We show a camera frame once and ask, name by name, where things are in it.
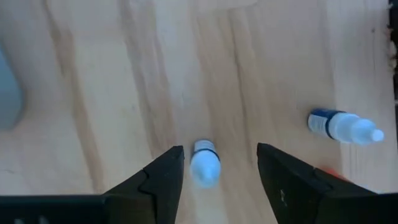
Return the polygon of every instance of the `blue bottle label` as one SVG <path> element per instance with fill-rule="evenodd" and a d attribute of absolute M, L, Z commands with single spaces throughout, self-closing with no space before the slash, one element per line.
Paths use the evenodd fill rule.
<path fill-rule="evenodd" d="M 342 111 L 329 110 L 329 109 L 314 109 L 308 117 L 308 127 L 314 133 L 333 138 L 329 132 L 329 122 L 334 115 Z"/>

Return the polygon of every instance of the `wooden table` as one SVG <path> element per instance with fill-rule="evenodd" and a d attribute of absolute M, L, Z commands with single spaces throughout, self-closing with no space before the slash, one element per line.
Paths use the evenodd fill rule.
<path fill-rule="evenodd" d="M 0 41 L 25 112 L 0 133 L 1 194 L 101 193 L 185 146 L 178 223 L 275 223 L 266 142 L 371 190 L 398 190 L 387 0 L 3 0 Z M 373 119 L 383 143 L 307 129 L 314 107 Z M 196 188 L 195 140 L 220 184 Z"/>

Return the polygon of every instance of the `gray object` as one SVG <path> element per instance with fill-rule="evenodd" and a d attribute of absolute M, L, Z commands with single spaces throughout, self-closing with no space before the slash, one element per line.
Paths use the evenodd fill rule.
<path fill-rule="evenodd" d="M 0 130 L 11 129 L 22 110 L 22 91 L 0 49 Z"/>

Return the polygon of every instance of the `white plastic bottle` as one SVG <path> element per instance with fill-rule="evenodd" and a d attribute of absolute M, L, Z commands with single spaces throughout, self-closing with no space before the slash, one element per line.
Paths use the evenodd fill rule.
<path fill-rule="evenodd" d="M 221 163 L 214 144 L 209 140 L 195 142 L 191 159 L 191 176 L 201 188 L 210 188 L 218 183 Z"/>
<path fill-rule="evenodd" d="M 376 125 L 356 114 L 344 111 L 314 109 L 308 117 L 311 131 L 344 143 L 368 145 L 384 139 L 384 133 Z"/>

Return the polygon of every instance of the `wood grain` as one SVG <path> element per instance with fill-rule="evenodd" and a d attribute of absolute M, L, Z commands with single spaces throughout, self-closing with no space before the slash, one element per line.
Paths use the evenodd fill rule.
<path fill-rule="evenodd" d="M 398 190 L 386 9 L 386 0 L 2 1 L 0 40 L 26 108 L 0 133 L 0 193 L 101 193 L 182 144 L 177 223 L 275 223 L 258 142 Z M 371 118 L 386 139 L 318 137 L 306 124 L 314 107 Z M 201 138 L 222 162 L 210 190 L 189 174 Z"/>

